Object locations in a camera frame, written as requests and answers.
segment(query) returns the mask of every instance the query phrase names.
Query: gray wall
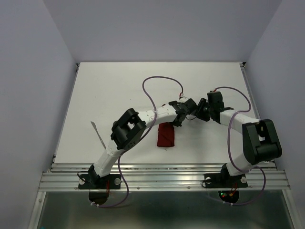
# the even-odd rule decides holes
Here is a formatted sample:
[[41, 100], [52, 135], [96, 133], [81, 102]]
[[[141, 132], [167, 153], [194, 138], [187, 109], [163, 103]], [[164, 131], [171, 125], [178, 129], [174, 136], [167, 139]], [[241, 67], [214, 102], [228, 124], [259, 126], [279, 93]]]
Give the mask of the gray wall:
[[284, 0], [252, 52], [246, 71], [259, 113], [276, 124], [286, 170], [305, 219], [305, 1]]
[[245, 61], [280, 0], [44, 0], [76, 61]]
[[75, 63], [41, 0], [0, 2], [0, 228], [27, 228]]

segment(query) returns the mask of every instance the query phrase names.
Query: red cloth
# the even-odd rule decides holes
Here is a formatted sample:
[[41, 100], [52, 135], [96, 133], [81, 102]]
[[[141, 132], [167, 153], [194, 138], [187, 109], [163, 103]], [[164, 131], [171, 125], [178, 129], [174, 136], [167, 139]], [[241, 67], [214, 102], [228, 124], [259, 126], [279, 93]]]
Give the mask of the red cloth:
[[173, 147], [175, 146], [175, 129], [170, 123], [159, 124], [158, 129], [158, 147]]

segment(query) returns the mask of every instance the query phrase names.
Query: metal strip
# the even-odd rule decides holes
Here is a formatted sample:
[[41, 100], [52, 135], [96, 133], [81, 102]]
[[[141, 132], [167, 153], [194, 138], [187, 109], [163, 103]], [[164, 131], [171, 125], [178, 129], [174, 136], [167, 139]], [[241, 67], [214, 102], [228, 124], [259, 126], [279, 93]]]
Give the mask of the metal strip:
[[76, 82], [76, 79], [77, 79], [77, 74], [78, 74], [78, 70], [80, 68], [80, 65], [81, 65], [81, 63], [79, 63], [78, 65], [76, 64], [77, 68], [76, 68], [75, 78], [74, 78], [74, 82], [73, 82], [73, 87], [72, 87], [71, 94], [70, 94], [70, 97], [69, 97], [69, 100], [68, 100], [65, 117], [64, 117], [62, 125], [61, 125], [61, 132], [59, 134], [59, 138], [58, 138], [58, 141], [57, 141], [56, 149], [55, 149], [55, 152], [54, 152], [53, 162], [55, 162], [55, 157], [56, 157], [58, 146], [59, 146], [59, 143], [60, 143], [60, 140], [61, 140], [61, 135], [62, 135], [63, 127], [64, 127], [65, 122], [66, 122], [66, 118], [67, 118], [67, 114], [68, 114], [68, 108], [69, 108], [69, 105], [70, 105], [70, 102], [71, 102], [71, 98], [72, 98], [72, 94], [73, 94], [73, 90], [74, 90], [74, 87], [75, 87], [75, 82]]
[[[145, 169], [145, 170], [157, 170], [157, 169], [204, 169], [203, 171], [219, 171], [223, 166], [223, 163], [217, 164], [121, 164], [121, 168], [127, 169]], [[79, 172], [87, 171], [91, 164], [52, 164], [51, 172]], [[275, 163], [262, 162], [259, 166], [267, 169], [276, 169]], [[117, 169], [118, 165], [115, 164], [112, 169]]]
[[[206, 168], [186, 169], [172, 168], [164, 170], [151, 170], [145, 168], [137, 169], [125, 167], [122, 169], [124, 177], [128, 183], [130, 191], [211, 191], [203, 188], [201, 183], [204, 180]], [[219, 172], [219, 170], [209, 171], [209, 173]], [[284, 171], [265, 169], [267, 184], [266, 189], [279, 190], [289, 189], [288, 180]], [[259, 170], [253, 170], [246, 174], [249, 188], [245, 190], [260, 190], [263, 185], [263, 176]], [[87, 191], [78, 190], [79, 179], [76, 173], [43, 173], [39, 191]], [[121, 184], [121, 189], [112, 192], [125, 192], [125, 184]]]
[[300, 220], [299, 212], [296, 209], [295, 201], [293, 199], [291, 190], [283, 190], [283, 195], [286, 201], [286, 205], [290, 214], [291, 221], [295, 229], [302, 229], [302, 222]]
[[251, 87], [250, 87], [250, 84], [249, 84], [249, 81], [248, 81], [246, 70], [245, 70], [244, 65], [242, 63], [240, 63], [240, 69], [242, 71], [242, 74], [243, 74], [243, 77], [244, 77], [244, 83], [246, 84], [246, 88], [247, 88], [247, 91], [249, 93], [249, 97], [250, 97], [250, 101], [252, 103], [252, 108], [253, 108], [255, 117], [257, 119], [261, 119], [261, 117], [259, 115], [259, 112], [258, 112], [258, 109], [257, 109], [257, 106], [256, 106], [256, 103], [255, 103], [255, 100], [254, 100], [254, 97], [253, 97], [253, 94], [252, 94], [252, 91], [251, 91]]
[[46, 192], [39, 191], [37, 193], [33, 212], [30, 217], [30, 223], [29, 223], [28, 229], [34, 229], [34, 228], [38, 227], [38, 223], [39, 223], [40, 215], [42, 212], [42, 207], [43, 207], [45, 197], [46, 197]]

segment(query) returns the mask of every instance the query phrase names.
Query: cable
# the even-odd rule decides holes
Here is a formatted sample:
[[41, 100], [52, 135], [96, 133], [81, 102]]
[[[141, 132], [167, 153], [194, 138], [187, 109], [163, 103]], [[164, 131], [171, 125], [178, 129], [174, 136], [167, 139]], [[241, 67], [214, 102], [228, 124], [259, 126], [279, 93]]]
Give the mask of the cable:
[[110, 182], [109, 182], [109, 180], [108, 180], [107, 185], [106, 185], [106, 190], [107, 190], [107, 192], [110, 194], [109, 184], [110, 184]]
[[78, 178], [79, 178], [80, 180], [82, 180], [84, 183], [87, 183], [86, 180], [84, 180], [83, 178], [81, 178], [81, 176], [79, 175], [79, 173], [77, 173], [77, 176], [78, 176]]
[[229, 196], [233, 196], [234, 193], [237, 191], [237, 183], [235, 183], [235, 190], [234, 190], [234, 192], [232, 192], [233, 189], [234, 189], [234, 188], [231, 189], [231, 191], [230, 191], [230, 193], [229, 193]]
[[125, 196], [124, 199], [122, 199], [120, 202], [118, 202], [118, 203], [116, 203], [116, 204], [112, 204], [112, 205], [107, 205], [107, 206], [98, 205], [98, 204], [95, 204], [94, 202], [91, 202], [91, 201], [89, 200], [90, 203], [91, 203], [91, 205], [94, 205], [94, 206], [96, 206], [96, 207], [98, 207], [98, 208], [113, 208], [113, 207], [116, 207], [116, 206], [120, 205], [121, 203], [123, 203], [123, 202], [127, 199], [127, 197], [129, 196], [129, 187], [128, 187], [128, 184], [127, 184], [127, 182], [126, 182], [126, 180], [125, 180], [125, 178], [124, 178], [124, 176], [123, 176], [123, 174], [122, 174], [121, 166], [120, 166], [120, 160], [121, 160], [121, 156], [119, 156], [119, 159], [118, 159], [118, 169], [119, 169], [119, 173], [120, 173], [120, 175], [121, 175], [121, 177], [122, 177], [122, 179], [123, 179], [123, 182], [124, 182], [124, 184], [126, 185], [126, 188], [127, 188], [126, 196]]
[[145, 137], [148, 135], [148, 133], [150, 132], [150, 130], [152, 129], [153, 125], [155, 124], [155, 122], [156, 122], [156, 120], [157, 120], [157, 113], [156, 113], [157, 107], [156, 107], [156, 105], [155, 105], [155, 103], [154, 103], [152, 97], [147, 93], [147, 91], [146, 91], [146, 89], [145, 89], [145, 87], [144, 87], [146, 81], [148, 81], [148, 80], [150, 80], [150, 79], [154, 79], [154, 78], [161, 78], [161, 79], [167, 79], [167, 80], [173, 80], [173, 81], [175, 81], [175, 82], [178, 83], [178, 84], [180, 85], [180, 87], [181, 87], [181, 93], [179, 94], [179, 99], [181, 98], [181, 95], [183, 94], [183, 86], [182, 86], [182, 84], [181, 84], [178, 80], [173, 79], [173, 78], [170, 78], [170, 77], [166, 77], [166, 76], [151, 76], [151, 77], [146, 78], [146, 79], [143, 81], [143, 83], [142, 83], [142, 89], [143, 89], [144, 93], [147, 95], [147, 97], [149, 98], [149, 100], [151, 101], [152, 106], [153, 106], [153, 110], [155, 111], [155, 113], [154, 113], [154, 118], [153, 118], [153, 121], [152, 121], [151, 126], [148, 128], [148, 130], [145, 132], [145, 134], [140, 138], [140, 141], [142, 141], [143, 138], [145, 138]]
[[195, 118], [192, 118], [192, 119], [189, 119], [188, 117], [185, 117], [187, 120], [189, 120], [189, 121], [192, 121], [192, 120], [194, 120], [195, 118], [197, 118], [197, 117], [195, 117]]
[[[142, 140], [148, 135], [148, 133], [150, 132], [150, 130], [152, 129], [153, 125], [155, 124], [155, 122], [156, 122], [156, 120], [157, 120], [157, 113], [156, 113], [157, 107], [156, 107], [156, 104], [154, 103], [152, 97], [147, 93], [147, 91], [146, 91], [146, 89], [145, 89], [145, 86], [144, 86], [144, 85], [145, 85], [145, 82], [146, 82], [147, 80], [150, 80], [150, 79], [153, 79], [153, 78], [162, 78], [162, 79], [168, 79], [168, 80], [173, 80], [173, 81], [177, 82], [177, 83], [180, 85], [180, 87], [181, 87], [181, 93], [179, 94], [179, 98], [181, 98], [181, 96], [182, 96], [182, 94], [183, 94], [183, 86], [182, 86], [182, 84], [181, 84], [178, 80], [173, 79], [173, 78], [170, 78], [170, 77], [166, 77], [166, 76], [151, 76], [151, 77], [146, 78], [146, 79], [143, 81], [143, 83], [142, 83], [142, 89], [143, 89], [144, 93], [147, 95], [147, 97], [149, 98], [149, 100], [151, 101], [152, 106], [153, 106], [153, 110], [155, 111], [155, 113], [154, 113], [154, 118], [153, 118], [153, 121], [152, 121], [151, 126], [148, 128], [148, 130], [145, 132], [145, 134], [140, 138], [140, 141], [142, 141]], [[96, 206], [96, 207], [99, 207], [99, 208], [113, 208], [113, 207], [116, 207], [116, 206], [120, 205], [121, 203], [123, 203], [123, 202], [127, 199], [127, 197], [129, 196], [129, 187], [128, 187], [128, 184], [127, 184], [127, 182], [126, 182], [126, 180], [125, 180], [125, 178], [124, 178], [124, 176], [123, 176], [123, 173], [122, 173], [122, 171], [121, 171], [121, 162], [120, 162], [120, 160], [121, 160], [121, 157], [123, 156], [124, 153], [126, 153], [126, 151], [124, 151], [124, 152], [121, 154], [121, 156], [119, 156], [119, 159], [118, 159], [118, 169], [119, 169], [119, 173], [120, 173], [120, 175], [121, 175], [121, 177], [122, 177], [122, 179], [123, 179], [123, 182], [124, 182], [124, 184], [125, 184], [125, 186], [126, 186], [126, 188], [127, 188], [126, 196], [125, 196], [124, 199], [122, 199], [120, 202], [118, 202], [118, 203], [116, 203], [116, 204], [113, 204], [113, 205], [108, 205], [108, 206], [97, 205], [97, 204], [95, 204], [94, 202], [91, 202], [91, 201], [90, 201], [90, 203], [91, 203], [92, 205], [94, 205], [94, 206]]]
[[[214, 90], [214, 92], [217, 91], [218, 89], [222, 89], [222, 88], [232, 89], [232, 90], [235, 90], [235, 91], [239, 92], [239, 93], [247, 100], [247, 102], [248, 102], [248, 104], [249, 104], [249, 109], [248, 109], [248, 110], [240, 110], [240, 111], [235, 112], [235, 113], [232, 115], [232, 117], [231, 117], [231, 119], [230, 119], [230, 122], [229, 122], [229, 126], [228, 126], [228, 138], [227, 138], [228, 155], [229, 155], [229, 158], [230, 158], [230, 162], [232, 163], [233, 167], [236, 168], [238, 171], [243, 172], [243, 173], [247, 173], [247, 172], [249, 172], [249, 171], [243, 171], [243, 170], [241, 170], [240, 168], [238, 168], [238, 167], [236, 166], [236, 164], [234, 163], [233, 159], [232, 159], [231, 146], [230, 146], [230, 136], [231, 136], [231, 127], [232, 127], [232, 123], [233, 123], [233, 120], [234, 120], [235, 116], [236, 116], [237, 114], [239, 114], [239, 113], [246, 113], [246, 112], [249, 112], [249, 111], [251, 110], [251, 103], [250, 103], [250, 100], [247, 98], [247, 96], [246, 96], [244, 93], [242, 93], [240, 90], [238, 90], [238, 89], [236, 89], [236, 88], [233, 88], [233, 87], [227, 87], [227, 86], [216, 87], [215, 90]], [[228, 202], [225, 202], [225, 201], [224, 201], [223, 203], [226, 203], [226, 204], [229, 204], [229, 205], [235, 205], [235, 206], [242, 206], [242, 205], [250, 204], [250, 203], [256, 201], [258, 198], [260, 198], [260, 196], [263, 194], [264, 189], [265, 189], [265, 187], [266, 187], [266, 174], [265, 174], [265, 172], [263, 171], [263, 169], [260, 168], [259, 166], [255, 166], [254, 168], [258, 168], [259, 170], [261, 170], [261, 171], [262, 171], [262, 174], [263, 174], [263, 176], [264, 176], [264, 184], [263, 184], [263, 187], [262, 187], [262, 190], [260, 191], [260, 193], [259, 193], [255, 198], [253, 198], [252, 200], [249, 200], [249, 201], [247, 201], [247, 202], [245, 202], [245, 203], [240, 203], [240, 204], [236, 204], [236, 203], [235, 203], [235, 204], [232, 204], [232, 203], [228, 203]]]

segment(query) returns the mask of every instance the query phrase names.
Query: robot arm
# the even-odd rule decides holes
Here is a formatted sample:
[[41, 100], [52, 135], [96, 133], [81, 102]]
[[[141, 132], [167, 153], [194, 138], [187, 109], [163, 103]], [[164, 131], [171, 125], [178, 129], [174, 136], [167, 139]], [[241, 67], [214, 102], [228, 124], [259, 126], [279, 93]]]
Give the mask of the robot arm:
[[109, 175], [112, 166], [119, 156], [133, 148], [141, 140], [145, 129], [160, 123], [172, 123], [181, 126], [187, 115], [197, 108], [192, 99], [172, 101], [158, 108], [157, 111], [135, 112], [128, 109], [121, 118], [113, 124], [111, 140], [100, 159], [89, 168], [89, 177], [92, 184]]
[[[182, 98], [178, 102], [172, 101], [157, 109], [157, 111], [136, 112], [128, 109], [121, 118], [113, 124], [111, 140], [100, 159], [94, 163], [88, 173], [90, 183], [98, 184], [102, 177], [109, 175], [110, 170], [118, 157], [127, 152], [141, 140], [145, 129], [160, 123], [172, 123], [181, 126], [187, 115], [195, 115], [203, 121], [210, 118], [219, 124], [228, 126], [235, 110], [224, 107], [223, 97], [220, 92], [207, 94], [208, 100], [202, 98], [197, 105], [192, 99]], [[243, 114], [234, 117], [232, 129], [243, 135], [243, 152], [234, 158], [234, 164], [242, 170], [237, 170], [231, 162], [224, 164], [217, 177], [209, 177], [221, 183], [222, 187], [231, 187], [244, 171], [249, 171], [256, 164], [278, 158], [282, 149], [271, 120], [259, 120]]]

